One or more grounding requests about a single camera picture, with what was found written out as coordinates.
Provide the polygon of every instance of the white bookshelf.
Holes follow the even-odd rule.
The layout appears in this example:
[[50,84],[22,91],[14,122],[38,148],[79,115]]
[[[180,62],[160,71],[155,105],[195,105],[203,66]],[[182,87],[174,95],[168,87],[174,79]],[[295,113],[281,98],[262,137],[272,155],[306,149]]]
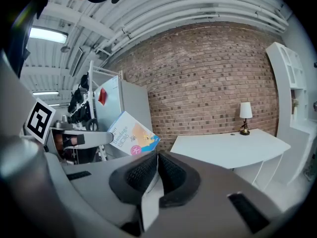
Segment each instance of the white bookshelf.
[[[274,42],[266,52],[273,67],[279,99],[277,138],[291,145],[274,179],[289,184],[302,171],[316,137],[317,123],[308,119],[308,93],[305,70],[296,52]],[[292,114],[292,96],[299,104]]]

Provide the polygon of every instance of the white ceiling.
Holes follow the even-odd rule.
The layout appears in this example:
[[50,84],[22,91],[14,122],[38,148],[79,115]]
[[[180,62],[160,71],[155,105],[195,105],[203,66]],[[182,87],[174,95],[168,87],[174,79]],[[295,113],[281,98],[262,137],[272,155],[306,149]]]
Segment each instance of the white ceiling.
[[[243,22],[251,25],[256,25],[273,32],[283,32],[279,29],[278,32],[274,29],[275,25],[268,23],[267,21],[274,21],[273,23],[279,23],[276,19],[269,17],[257,10],[245,8],[243,6],[227,5],[221,3],[205,3],[199,0],[195,4],[191,5],[180,5],[177,6],[175,2],[185,0],[121,0],[117,4],[112,4],[111,1],[103,3],[90,3],[86,0],[49,0],[48,5],[44,9],[39,20],[35,19],[33,25],[47,27],[62,32],[68,33],[67,46],[71,48],[68,53],[62,53],[60,51],[64,44],[59,44],[51,41],[31,39],[28,42],[27,49],[31,52],[21,72],[21,81],[23,84],[32,92],[34,91],[59,91],[58,96],[41,96],[40,98],[46,101],[48,104],[68,104],[71,98],[71,90],[75,83],[78,83],[82,74],[88,71],[89,61],[95,60],[96,66],[104,66],[105,60],[108,55],[101,52],[98,53],[97,48],[100,44],[104,44],[102,48],[105,49],[106,53],[111,53],[111,57],[114,58],[130,48],[131,46],[138,43],[144,38],[148,38],[160,31],[168,28],[175,27],[176,25],[188,24],[193,22],[192,20],[183,20],[182,17],[177,18],[177,24],[165,21],[162,27],[151,28],[147,31],[147,35],[133,37],[130,41],[127,39],[127,34],[130,34],[142,26],[147,26],[151,22],[159,21],[160,18],[170,15],[175,12],[180,12],[195,8],[208,8],[208,7],[222,7],[229,9],[240,9],[245,13],[254,14],[256,16],[262,15],[264,20],[254,18],[252,16],[240,15],[237,13],[226,13],[225,15],[218,15],[216,18],[208,17],[205,13],[190,13],[186,15],[192,18],[200,17],[200,21],[234,21]],[[244,1],[249,4],[260,6],[263,9],[268,10],[275,16],[280,18],[280,14],[276,12],[279,10],[283,12],[284,2],[282,0],[235,0]],[[148,13],[160,10],[159,13],[152,13],[150,16]],[[128,33],[123,33],[122,28],[131,24],[135,20],[142,18],[138,24],[129,30]],[[122,35],[118,37],[113,44],[109,45],[107,42],[116,35],[116,33]],[[115,51],[113,47],[118,43],[124,43],[122,48]],[[84,55],[82,56],[77,71],[77,76],[72,77],[70,68],[73,65],[75,55],[79,47],[85,47]]]

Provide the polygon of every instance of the fluorescent light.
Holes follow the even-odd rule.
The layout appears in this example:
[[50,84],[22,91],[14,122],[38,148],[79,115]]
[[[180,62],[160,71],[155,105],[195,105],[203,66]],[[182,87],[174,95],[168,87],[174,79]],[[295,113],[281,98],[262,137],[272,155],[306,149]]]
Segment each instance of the fluorescent light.
[[30,32],[30,38],[43,39],[64,44],[67,39],[67,33],[58,32],[45,28],[32,27]]
[[48,95],[48,94],[50,94],[50,95],[57,95],[58,94],[58,92],[35,92],[35,93],[33,93],[33,95]]

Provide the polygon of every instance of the white desk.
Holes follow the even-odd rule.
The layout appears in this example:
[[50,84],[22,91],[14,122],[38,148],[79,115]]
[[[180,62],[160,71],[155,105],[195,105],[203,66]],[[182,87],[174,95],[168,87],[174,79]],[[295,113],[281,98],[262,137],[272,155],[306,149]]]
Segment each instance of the white desk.
[[282,140],[260,130],[201,136],[178,136],[171,152],[215,164],[264,190],[274,176],[283,153],[290,148]]

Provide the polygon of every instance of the lamp base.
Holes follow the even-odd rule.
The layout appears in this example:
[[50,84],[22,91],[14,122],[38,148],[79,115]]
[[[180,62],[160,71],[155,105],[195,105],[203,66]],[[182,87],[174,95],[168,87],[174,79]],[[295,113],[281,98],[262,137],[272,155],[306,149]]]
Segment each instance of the lamp base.
[[240,131],[240,134],[244,135],[244,136],[247,136],[247,135],[250,135],[250,131],[248,129],[243,129],[243,130]]

